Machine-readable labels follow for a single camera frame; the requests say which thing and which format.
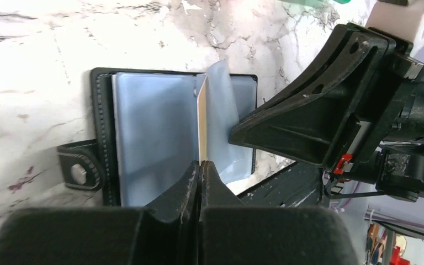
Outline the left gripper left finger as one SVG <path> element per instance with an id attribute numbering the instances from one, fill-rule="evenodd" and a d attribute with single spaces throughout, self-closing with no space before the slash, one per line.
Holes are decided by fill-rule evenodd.
<path id="1" fill-rule="evenodd" d="M 142 208 L 26 208 L 0 228 L 0 264 L 197 264 L 199 163 Z"/>

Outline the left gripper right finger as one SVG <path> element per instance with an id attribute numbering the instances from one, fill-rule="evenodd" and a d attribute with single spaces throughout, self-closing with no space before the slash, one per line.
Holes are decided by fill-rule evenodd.
<path id="1" fill-rule="evenodd" d="M 358 264 L 320 168 L 296 162 L 239 195 L 211 162 L 199 179 L 200 264 Z"/>

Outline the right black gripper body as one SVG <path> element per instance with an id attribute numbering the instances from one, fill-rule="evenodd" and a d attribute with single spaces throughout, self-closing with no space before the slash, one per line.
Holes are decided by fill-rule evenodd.
<path id="1" fill-rule="evenodd" d="M 343 159 L 345 180 L 424 183 L 424 63 L 413 43 L 384 31 L 396 45 L 379 70 L 368 103 L 355 119 Z"/>

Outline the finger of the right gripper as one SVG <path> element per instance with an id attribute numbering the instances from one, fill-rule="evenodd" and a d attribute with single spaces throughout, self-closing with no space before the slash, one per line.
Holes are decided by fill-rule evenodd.
<path id="1" fill-rule="evenodd" d="M 312 63 L 291 84 L 258 107 L 294 106 L 330 91 L 347 78 L 368 56 L 368 29 L 353 24 L 335 26 L 325 45 Z"/>
<path id="2" fill-rule="evenodd" d="M 229 142 L 318 167 L 334 165 L 355 137 L 355 119 L 362 115 L 379 70 L 396 45 L 375 34 L 363 44 L 369 44 L 368 56 L 341 83 L 307 103 L 257 108 L 233 127 Z"/>

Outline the green plastic bin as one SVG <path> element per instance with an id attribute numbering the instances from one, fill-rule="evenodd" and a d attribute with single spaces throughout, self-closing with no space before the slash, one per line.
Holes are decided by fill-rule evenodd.
<path id="1" fill-rule="evenodd" d="M 324 4 L 347 4 L 351 0 L 282 0 L 282 2 L 295 3 L 307 7 L 322 7 Z"/>

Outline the black leather card holder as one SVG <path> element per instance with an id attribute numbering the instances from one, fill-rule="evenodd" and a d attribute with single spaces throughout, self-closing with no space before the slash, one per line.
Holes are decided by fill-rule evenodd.
<path id="1" fill-rule="evenodd" d="M 61 145 L 65 185 L 102 191 L 108 206 L 144 206 L 201 159 L 198 95 L 208 95 L 208 153 L 224 183 L 248 178 L 254 149 L 230 145 L 230 129 L 257 106 L 255 75 L 224 61 L 204 73 L 96 67 L 90 71 L 95 138 Z"/>

